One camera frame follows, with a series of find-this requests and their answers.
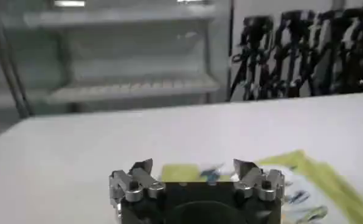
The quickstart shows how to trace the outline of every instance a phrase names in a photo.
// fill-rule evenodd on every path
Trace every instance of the white shelf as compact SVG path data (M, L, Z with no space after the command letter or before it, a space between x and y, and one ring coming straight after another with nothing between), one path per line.
M54 91L45 100L47 103L79 103L137 97L204 94L214 92L219 87L219 84L207 75L190 79L152 79L96 85L76 83Z
M2 16L2 20L8 28L53 29L99 24L212 19L214 17L214 5L180 4L172 7L32 12L25 13L22 18Z
M26 92L27 98L30 102L37 101L46 96L45 91L28 91ZM0 91L0 109L12 108L15 102L9 90Z

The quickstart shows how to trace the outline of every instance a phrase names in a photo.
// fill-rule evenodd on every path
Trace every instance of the shelf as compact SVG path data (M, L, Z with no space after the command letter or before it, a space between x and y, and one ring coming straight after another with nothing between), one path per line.
M137 97L204 94L219 89L219 84L209 76L188 79L151 79L140 82L115 82L103 84L71 84L54 91L47 103L79 103L96 100L131 99Z
M43 99L47 95L45 91L28 91L26 93L30 102ZM0 91L0 109L13 107L15 107L15 102L10 91Z
M202 20L215 16L214 5L180 4L172 7L65 10L25 13L22 18L2 16L7 28L55 29L100 24L125 24L167 20Z

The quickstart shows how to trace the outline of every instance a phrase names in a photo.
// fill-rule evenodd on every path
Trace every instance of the tabletop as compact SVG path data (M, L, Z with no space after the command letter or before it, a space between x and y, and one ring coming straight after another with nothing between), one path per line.
M0 136L0 224L114 223L108 175L135 161L159 174L295 149L363 195L363 94L31 118Z

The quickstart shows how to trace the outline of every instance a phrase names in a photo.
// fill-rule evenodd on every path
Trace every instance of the yellow cloth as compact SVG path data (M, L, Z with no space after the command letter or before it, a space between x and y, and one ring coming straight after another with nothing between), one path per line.
M328 164L313 161L301 150L266 158L257 163L296 167L295 172L307 177L323 190L347 216L350 223L363 224L363 198ZM200 177L200 172L196 164L168 164L162 168L161 179L164 182L205 181ZM228 176L223 176L220 180L229 181L230 179Z
M350 223L363 224L363 198L326 163L317 163L302 150L273 156L258 162L261 165L296 166L296 172L307 177L329 196Z

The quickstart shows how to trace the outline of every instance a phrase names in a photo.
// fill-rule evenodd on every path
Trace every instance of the white table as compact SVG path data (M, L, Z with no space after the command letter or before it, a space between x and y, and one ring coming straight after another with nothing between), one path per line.
M114 223L133 162L231 163L306 150L363 195L363 94L28 119L0 136L0 224Z

